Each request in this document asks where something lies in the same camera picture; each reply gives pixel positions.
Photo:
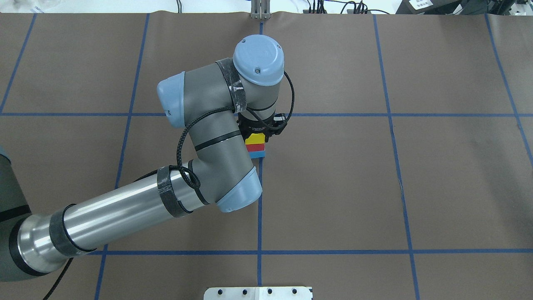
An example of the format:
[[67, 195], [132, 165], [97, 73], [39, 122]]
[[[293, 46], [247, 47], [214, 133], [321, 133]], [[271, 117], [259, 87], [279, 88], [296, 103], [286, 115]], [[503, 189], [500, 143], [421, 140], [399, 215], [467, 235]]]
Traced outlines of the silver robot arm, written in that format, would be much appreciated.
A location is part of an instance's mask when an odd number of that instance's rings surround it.
[[168, 122], [182, 133], [176, 162], [79, 204], [32, 213], [1, 150], [1, 281], [42, 277], [68, 260], [206, 205], [229, 213], [262, 194], [245, 145], [286, 127], [291, 113], [276, 114], [286, 78], [280, 42], [267, 35], [242, 38], [232, 57], [184, 71], [157, 85]]

